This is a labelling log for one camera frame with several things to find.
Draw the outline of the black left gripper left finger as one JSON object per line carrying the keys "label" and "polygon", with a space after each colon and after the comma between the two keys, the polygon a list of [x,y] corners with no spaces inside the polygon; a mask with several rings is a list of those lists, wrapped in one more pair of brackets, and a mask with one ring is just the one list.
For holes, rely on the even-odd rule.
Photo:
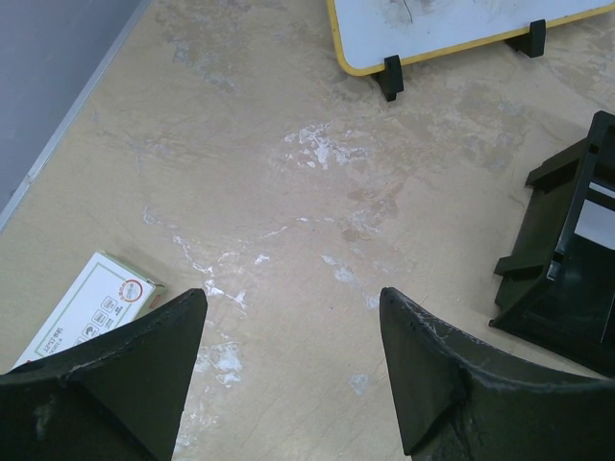
{"label": "black left gripper left finger", "polygon": [[189,289],[1,376],[4,460],[169,460],[208,310]]}

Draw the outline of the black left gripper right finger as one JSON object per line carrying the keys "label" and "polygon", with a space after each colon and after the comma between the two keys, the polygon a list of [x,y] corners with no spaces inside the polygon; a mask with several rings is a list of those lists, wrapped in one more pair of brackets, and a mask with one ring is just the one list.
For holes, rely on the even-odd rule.
{"label": "black left gripper right finger", "polygon": [[411,459],[613,459],[613,380],[503,352],[393,287],[381,291],[380,325]]}

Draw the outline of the black and white tray organizer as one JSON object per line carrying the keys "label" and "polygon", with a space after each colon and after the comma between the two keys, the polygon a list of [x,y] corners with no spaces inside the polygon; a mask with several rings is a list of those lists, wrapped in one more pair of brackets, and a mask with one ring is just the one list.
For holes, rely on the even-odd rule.
{"label": "black and white tray organizer", "polygon": [[531,171],[532,193],[509,256],[493,328],[614,375],[614,249],[575,235],[589,184],[614,191],[614,116],[594,114],[587,136]]}

